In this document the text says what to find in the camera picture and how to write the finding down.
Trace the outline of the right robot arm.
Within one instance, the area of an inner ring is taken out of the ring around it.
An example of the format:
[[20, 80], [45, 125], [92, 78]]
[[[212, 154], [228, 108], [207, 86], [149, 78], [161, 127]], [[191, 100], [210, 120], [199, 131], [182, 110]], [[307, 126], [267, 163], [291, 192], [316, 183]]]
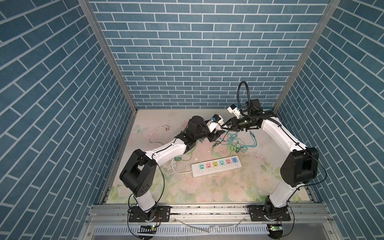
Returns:
[[319, 152], [308, 148], [291, 134], [273, 111], [252, 111], [242, 114], [236, 105], [228, 107], [235, 117], [226, 123], [230, 130], [261, 129], [266, 132], [283, 151], [285, 159], [280, 168], [281, 180], [272, 194], [267, 196], [264, 215], [274, 221], [288, 213], [288, 203], [292, 196], [317, 176]]

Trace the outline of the white cube charger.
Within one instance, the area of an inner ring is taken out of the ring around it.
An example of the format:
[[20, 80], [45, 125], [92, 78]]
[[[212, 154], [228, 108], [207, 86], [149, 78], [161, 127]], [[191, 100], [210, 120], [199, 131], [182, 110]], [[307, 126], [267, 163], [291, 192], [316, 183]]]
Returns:
[[207, 122], [207, 127], [209, 129], [210, 133], [213, 133], [214, 131], [221, 131], [222, 130], [222, 125], [224, 124], [223, 120], [219, 120], [218, 123], [210, 120]]

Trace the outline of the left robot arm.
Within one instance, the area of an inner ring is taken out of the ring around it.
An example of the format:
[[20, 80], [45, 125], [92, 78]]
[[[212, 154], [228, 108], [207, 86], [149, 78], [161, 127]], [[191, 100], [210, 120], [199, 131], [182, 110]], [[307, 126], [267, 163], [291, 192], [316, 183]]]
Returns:
[[124, 186], [132, 191], [138, 208], [151, 221], [157, 217], [157, 205], [150, 192], [156, 170], [161, 165], [181, 156], [196, 146], [197, 141], [208, 139], [215, 141], [225, 131], [221, 126], [224, 120], [221, 115], [215, 114], [209, 120], [200, 116], [189, 119], [183, 131], [174, 137], [169, 143], [149, 151], [135, 150], [120, 173], [120, 180]]

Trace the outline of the white multicolour power strip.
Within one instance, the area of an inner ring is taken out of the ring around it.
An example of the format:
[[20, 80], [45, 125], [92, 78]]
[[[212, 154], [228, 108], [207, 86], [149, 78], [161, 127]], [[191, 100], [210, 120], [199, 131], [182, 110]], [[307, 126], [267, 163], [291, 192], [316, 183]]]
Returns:
[[192, 175], [194, 178], [230, 171], [241, 167], [242, 163], [240, 162], [238, 156], [220, 158], [191, 165]]

